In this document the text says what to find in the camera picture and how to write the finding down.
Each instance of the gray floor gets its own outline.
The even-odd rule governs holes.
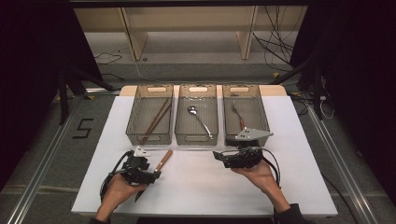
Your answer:
[[[258,33],[260,37],[267,33]],[[142,60],[132,63],[123,34],[101,35],[87,34],[92,52],[98,55],[101,52],[119,54],[122,59],[110,63],[99,64],[105,82],[116,87],[136,85],[141,83],[164,82],[255,82],[268,83],[274,79],[274,68],[264,62],[264,51],[254,40],[249,60],[241,60],[239,48],[233,33],[153,33],[148,37]],[[98,59],[99,63],[107,63],[113,58]],[[267,62],[272,57],[266,54]],[[282,69],[290,69],[287,65],[274,61]],[[298,77],[286,81],[283,85],[287,91],[297,91],[295,82]],[[97,88],[91,83],[85,83],[87,88]],[[116,95],[95,94],[93,98],[84,99],[78,106],[76,114],[61,143],[40,189],[30,206],[22,223],[87,223],[88,219],[70,212],[76,199],[78,188],[91,162],[92,154],[106,123],[108,112]],[[296,113],[304,111],[305,105],[295,101]],[[325,105],[325,110],[332,108]],[[78,131],[82,119],[84,127],[92,128],[88,138],[74,139],[84,133]],[[35,174],[41,159],[46,153],[50,142],[59,128],[60,103],[55,98],[47,113],[46,122],[40,127],[31,149],[22,158],[13,176],[8,180],[6,187],[0,194],[0,223],[7,223],[14,205],[21,197],[31,177]],[[334,185],[340,189],[353,213],[358,217],[354,203],[347,189],[334,168],[328,149],[321,140],[313,120],[309,114],[301,115],[308,142],[318,162],[318,167]],[[396,209],[382,190],[374,175],[367,166],[364,158],[359,157],[355,145],[351,141],[347,129],[336,116],[325,119],[324,123],[331,133],[342,157],[347,161],[350,172],[355,177],[364,196],[373,209],[379,223],[396,223]],[[313,218],[317,223],[353,223],[352,216],[346,204],[336,193],[333,187],[326,183],[339,215],[332,218]],[[114,216],[113,223],[135,223],[136,217]]]

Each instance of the utensil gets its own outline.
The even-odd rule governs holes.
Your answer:
[[[235,107],[235,100],[233,100],[232,110],[233,110],[233,112],[238,116],[238,118],[239,118],[239,123],[240,123],[240,125],[241,125],[241,129],[244,130],[244,129],[246,128],[245,122],[244,122],[244,119],[242,119],[242,116],[238,113],[238,110],[237,110],[236,107]]]
[[[172,156],[172,153],[173,153],[173,150],[172,150],[172,149],[169,149],[169,150],[166,152],[166,154],[163,156],[163,159],[160,161],[160,163],[159,163],[159,164],[157,165],[157,167],[155,168],[154,172],[160,172],[160,171],[161,171],[161,169],[163,168],[163,166],[165,165],[165,163],[166,163],[166,162],[168,161],[168,159]],[[145,191],[145,189],[142,190],[142,191],[137,192],[136,197],[134,198],[134,201],[135,201],[135,202],[140,198],[140,196],[142,196],[142,194],[143,194],[144,191]]]
[[[155,127],[157,127],[157,124],[161,121],[166,111],[171,107],[172,102],[167,107],[165,107],[168,101],[169,99],[166,99],[165,103],[163,103],[163,106],[161,107],[157,116],[155,116],[154,120],[148,126],[148,129],[146,130],[146,134],[150,134],[155,129]],[[145,145],[147,139],[148,139],[147,136],[143,137],[143,139],[140,140],[140,145]]]
[[[198,116],[198,108],[195,105],[190,105],[187,110],[190,112],[190,114],[195,115],[195,117],[198,119],[198,121],[204,126],[204,128],[206,129],[207,134],[209,135],[209,137],[212,139],[213,135],[210,133],[209,129],[207,128],[207,126],[201,121],[201,119]]]

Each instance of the metal spoon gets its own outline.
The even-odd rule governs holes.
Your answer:
[[[190,114],[195,115],[195,117],[199,120],[199,122],[204,126],[204,128],[206,129],[207,134],[209,134],[210,138],[213,138],[213,135],[210,133],[209,129],[207,128],[207,126],[201,121],[201,119],[198,117],[198,109],[196,106],[191,105],[187,108],[187,110],[190,112]]]

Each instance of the white tabletop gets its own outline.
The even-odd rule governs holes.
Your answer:
[[[135,149],[125,134],[134,102],[133,96],[116,97],[82,182],[72,212],[92,215],[100,205],[99,189],[120,157]],[[303,128],[288,96],[263,96],[262,102],[274,133],[265,148],[276,156],[280,166],[280,185],[290,203],[298,203],[305,216],[337,215],[329,191],[306,140]],[[219,120],[222,99],[219,97]],[[177,108],[174,100],[173,111]],[[176,113],[173,113],[175,125]],[[224,168],[212,150],[234,149],[224,146],[223,127],[215,147],[178,146],[173,134],[169,146],[144,146],[150,150],[153,171],[167,149],[174,153],[162,168],[163,173],[148,186],[135,203],[134,196],[121,204],[115,213],[142,217],[269,217],[270,201],[247,179]],[[272,157],[264,152],[269,161]]]

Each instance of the transparent plastic bin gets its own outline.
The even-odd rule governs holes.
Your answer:
[[[197,108],[199,119],[189,112],[189,106]],[[175,127],[179,145],[215,146],[219,135],[217,87],[207,85],[180,85],[177,101],[177,119]]]
[[[258,85],[223,85],[222,88],[226,139],[234,139],[243,130],[233,106],[244,121],[245,127],[270,132]],[[258,139],[259,145],[263,147],[267,139],[268,136]]]
[[[172,143],[173,85],[137,86],[126,134],[134,146]]]

